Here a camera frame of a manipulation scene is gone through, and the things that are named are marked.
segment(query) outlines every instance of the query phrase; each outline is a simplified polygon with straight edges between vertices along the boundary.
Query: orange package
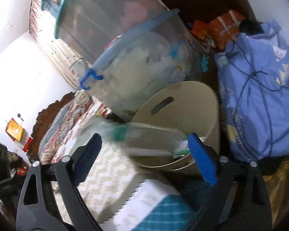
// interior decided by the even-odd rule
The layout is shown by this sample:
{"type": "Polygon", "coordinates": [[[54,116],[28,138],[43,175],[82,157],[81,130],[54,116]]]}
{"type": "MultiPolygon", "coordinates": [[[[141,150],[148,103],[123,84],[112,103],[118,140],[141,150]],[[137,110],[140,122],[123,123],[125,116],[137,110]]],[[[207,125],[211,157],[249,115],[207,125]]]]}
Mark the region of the orange package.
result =
{"type": "Polygon", "coordinates": [[[223,50],[228,41],[235,40],[234,35],[239,33],[239,24],[245,17],[234,10],[214,19],[210,23],[195,20],[191,33],[202,40],[211,37],[220,50],[223,50]]]}

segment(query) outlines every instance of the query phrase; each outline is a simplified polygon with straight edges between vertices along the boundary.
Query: yellow fabric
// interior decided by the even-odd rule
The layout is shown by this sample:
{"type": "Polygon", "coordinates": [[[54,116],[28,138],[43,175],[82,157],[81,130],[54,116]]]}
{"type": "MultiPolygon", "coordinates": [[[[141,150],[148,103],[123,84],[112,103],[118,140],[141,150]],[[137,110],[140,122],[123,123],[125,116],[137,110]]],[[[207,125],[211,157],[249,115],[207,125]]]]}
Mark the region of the yellow fabric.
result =
{"type": "Polygon", "coordinates": [[[273,227],[289,210],[289,156],[272,176],[265,176],[264,181],[270,197],[273,227]]]}

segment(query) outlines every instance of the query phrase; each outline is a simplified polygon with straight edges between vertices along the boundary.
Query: blue patterned fabric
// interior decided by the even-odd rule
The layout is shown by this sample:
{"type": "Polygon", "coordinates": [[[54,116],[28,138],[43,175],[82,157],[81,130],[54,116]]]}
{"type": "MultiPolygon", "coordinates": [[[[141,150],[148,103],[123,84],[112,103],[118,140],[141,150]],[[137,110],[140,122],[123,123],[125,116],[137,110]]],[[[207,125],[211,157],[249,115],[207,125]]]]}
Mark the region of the blue patterned fabric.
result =
{"type": "Polygon", "coordinates": [[[197,214],[179,195],[168,195],[133,231],[185,231],[197,214]]]}
{"type": "Polygon", "coordinates": [[[41,158],[41,154],[42,154],[44,148],[46,147],[46,144],[48,143],[48,141],[54,136],[55,132],[62,125],[63,120],[64,120],[64,116],[65,116],[67,110],[69,109],[71,103],[72,103],[72,101],[68,102],[60,109],[60,111],[56,115],[54,121],[52,122],[50,128],[47,130],[46,134],[43,136],[43,138],[40,142],[40,145],[39,145],[39,151],[38,151],[39,158],[41,158]]]}
{"type": "Polygon", "coordinates": [[[241,161],[289,154],[289,49],[275,30],[242,33],[215,55],[230,148],[241,161]]]}

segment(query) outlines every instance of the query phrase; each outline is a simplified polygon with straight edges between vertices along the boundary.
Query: beige plastic stool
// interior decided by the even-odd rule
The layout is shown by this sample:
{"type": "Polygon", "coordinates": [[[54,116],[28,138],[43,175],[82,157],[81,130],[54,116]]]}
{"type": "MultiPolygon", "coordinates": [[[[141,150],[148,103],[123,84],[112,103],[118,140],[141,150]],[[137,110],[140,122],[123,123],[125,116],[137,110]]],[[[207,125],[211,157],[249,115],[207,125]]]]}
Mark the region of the beige plastic stool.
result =
{"type": "MultiPolygon", "coordinates": [[[[132,122],[176,128],[186,135],[195,132],[206,137],[204,144],[219,153],[218,101],[214,91],[201,82],[180,82],[151,97],[135,114],[132,122]]],[[[190,154],[166,165],[156,160],[137,158],[136,164],[151,169],[200,175],[190,154]]]]}

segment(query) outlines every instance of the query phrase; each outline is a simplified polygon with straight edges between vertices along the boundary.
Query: blue fabric bag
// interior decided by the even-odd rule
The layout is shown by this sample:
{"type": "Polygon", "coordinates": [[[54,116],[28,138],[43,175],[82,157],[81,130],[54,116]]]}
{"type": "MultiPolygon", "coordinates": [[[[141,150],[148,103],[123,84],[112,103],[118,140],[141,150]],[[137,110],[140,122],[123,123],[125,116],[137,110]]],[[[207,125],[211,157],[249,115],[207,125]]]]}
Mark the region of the blue fabric bag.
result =
{"type": "Polygon", "coordinates": [[[241,33],[215,55],[230,148],[241,161],[289,154],[289,48],[277,26],[241,33]]]}

